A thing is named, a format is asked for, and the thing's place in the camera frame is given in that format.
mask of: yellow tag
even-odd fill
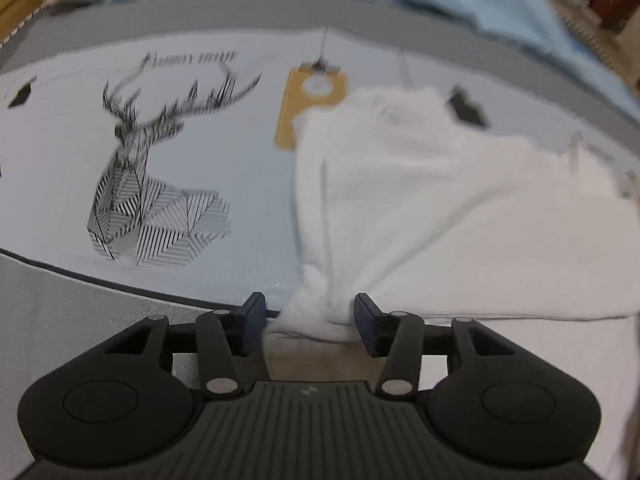
[[[280,117],[273,143],[281,150],[296,149],[292,121],[312,106],[335,106],[347,95],[347,80],[339,70],[318,70],[303,64],[292,68],[284,89]]]

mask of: folded white garment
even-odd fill
[[[640,310],[640,222],[609,168],[364,89],[296,124],[303,282],[272,332],[353,340],[353,297],[424,317]]]

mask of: deer illustration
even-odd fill
[[[176,100],[147,123],[138,123],[134,102],[140,89],[124,103],[120,89],[140,76],[151,60],[147,54],[135,73],[102,93],[104,109],[118,123],[120,145],[95,191],[87,224],[95,249],[117,260],[134,257],[137,265],[182,266],[192,262],[217,237],[229,232],[228,206],[217,191],[179,189],[146,174],[149,149],[182,130],[184,119],[226,110],[247,96],[260,81],[235,92],[236,74],[219,66],[225,81],[198,100],[196,80],[187,97]]]

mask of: printed tag graphic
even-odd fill
[[[281,150],[295,150],[293,119],[313,106],[335,106],[346,95],[347,79],[344,74],[338,67],[330,67],[322,59],[291,69],[284,89],[274,145]]]

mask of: white cloth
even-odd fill
[[[640,222],[587,151],[453,120],[431,89],[363,89],[296,124],[303,283],[271,332],[354,340],[354,295],[424,317],[640,310]]]

